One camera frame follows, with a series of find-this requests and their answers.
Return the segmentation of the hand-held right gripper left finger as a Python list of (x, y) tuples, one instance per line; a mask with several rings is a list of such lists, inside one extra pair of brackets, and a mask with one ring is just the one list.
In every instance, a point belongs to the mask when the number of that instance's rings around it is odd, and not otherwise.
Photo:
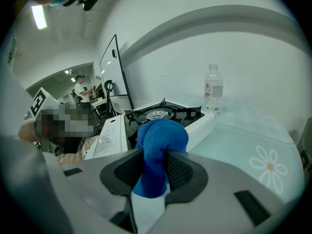
[(142, 150), (63, 164), (52, 154), (43, 157), (73, 233), (137, 233), (131, 192), (142, 173)]

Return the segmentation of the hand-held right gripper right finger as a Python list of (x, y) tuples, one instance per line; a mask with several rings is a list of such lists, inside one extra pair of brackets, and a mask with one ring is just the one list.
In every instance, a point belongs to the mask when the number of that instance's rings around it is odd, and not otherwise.
[(171, 192), (152, 234), (271, 234), (293, 208), (231, 164), (167, 151)]

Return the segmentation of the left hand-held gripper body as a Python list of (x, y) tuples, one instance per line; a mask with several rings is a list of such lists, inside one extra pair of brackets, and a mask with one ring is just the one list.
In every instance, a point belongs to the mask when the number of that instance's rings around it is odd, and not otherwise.
[(63, 104), (40, 88), (30, 108), (40, 149), (54, 155), (76, 153), (78, 145), (98, 131), (98, 119), (90, 110)]

